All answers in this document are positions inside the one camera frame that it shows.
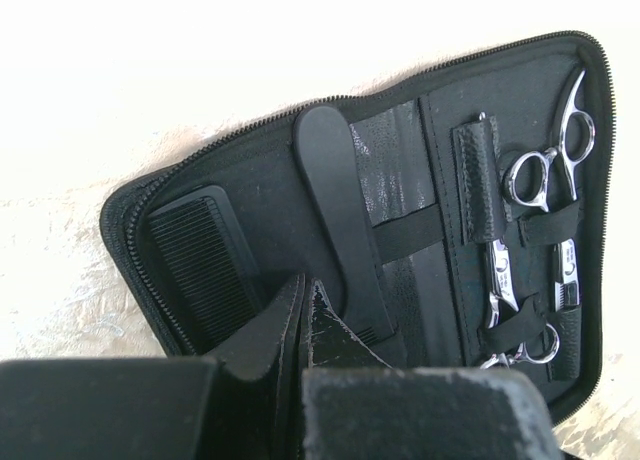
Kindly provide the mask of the black straight comb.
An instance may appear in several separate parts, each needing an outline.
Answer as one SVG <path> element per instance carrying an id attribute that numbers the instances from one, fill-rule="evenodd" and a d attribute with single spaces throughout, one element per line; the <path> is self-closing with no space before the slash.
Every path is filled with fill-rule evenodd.
<path id="1" fill-rule="evenodd" d="M 258 266 L 222 187 L 204 186 L 157 208 L 148 231 L 196 352 L 216 348 L 266 307 Z"/>

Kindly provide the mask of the silver scissors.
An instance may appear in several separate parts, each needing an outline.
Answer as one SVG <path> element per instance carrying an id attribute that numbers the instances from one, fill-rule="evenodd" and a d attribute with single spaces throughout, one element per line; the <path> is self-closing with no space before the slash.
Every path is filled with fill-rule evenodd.
<path id="1" fill-rule="evenodd" d="M 509 368 L 518 363 L 544 365 L 560 348 L 560 337 L 538 312 L 533 300 L 520 305 L 516 299 L 509 250 L 503 242 L 506 214 L 499 185 L 491 119 L 481 112 L 474 136 L 465 147 L 470 156 L 469 207 L 473 241 L 485 245 L 489 310 L 481 331 L 488 358 L 482 369 Z"/>
<path id="2" fill-rule="evenodd" d="M 578 67 L 570 73 L 557 102 L 549 146 L 520 155 L 506 173 L 508 199 L 522 207 L 536 208 L 546 215 L 562 207 L 578 204 L 577 169 L 591 154 L 596 139 L 592 116 L 578 105 L 587 69 Z M 538 185 L 526 196 L 520 193 L 521 171 L 535 166 Z M 554 244 L 554 310 L 580 304 L 577 249 L 571 233 Z"/>

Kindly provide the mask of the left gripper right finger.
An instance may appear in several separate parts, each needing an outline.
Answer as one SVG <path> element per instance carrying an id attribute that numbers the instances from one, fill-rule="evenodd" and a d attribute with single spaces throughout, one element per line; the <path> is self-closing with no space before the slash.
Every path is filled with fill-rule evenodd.
<path id="1" fill-rule="evenodd" d="M 311 285 L 301 375 L 308 459 L 557 459 L 546 404 L 519 372 L 391 368 Z"/>

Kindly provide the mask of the black tool case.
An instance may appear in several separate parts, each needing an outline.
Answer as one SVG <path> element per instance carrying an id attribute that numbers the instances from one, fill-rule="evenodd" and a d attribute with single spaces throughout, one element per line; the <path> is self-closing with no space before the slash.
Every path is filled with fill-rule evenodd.
<path id="1" fill-rule="evenodd" d="M 578 105 L 595 146 L 578 166 L 578 204 L 544 214 L 511 202 L 521 154 L 549 146 L 570 73 L 587 69 Z M 603 265 L 615 102 L 602 45 L 579 31 L 520 40 L 428 68 L 378 92 L 315 100 L 236 130 L 132 180 L 100 213 L 107 251 L 169 355 L 202 355 L 161 277 L 148 231 L 157 208 L 208 185 L 227 193 L 268 303 L 291 276 L 320 280 L 358 339 L 402 367 L 476 366 L 488 358 L 483 243 L 472 238 L 470 156 L 491 119 L 516 299 L 557 330 L 546 365 L 521 364 L 555 423 L 593 395 L 602 373 Z M 554 244 L 571 233 L 580 304 L 554 310 Z"/>

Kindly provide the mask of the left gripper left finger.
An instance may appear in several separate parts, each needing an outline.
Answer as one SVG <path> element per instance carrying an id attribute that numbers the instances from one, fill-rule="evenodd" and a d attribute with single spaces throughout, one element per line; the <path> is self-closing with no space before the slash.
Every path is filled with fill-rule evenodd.
<path id="1" fill-rule="evenodd" d="M 5 361 L 5 459 L 294 459 L 305 278 L 196 356 Z"/>

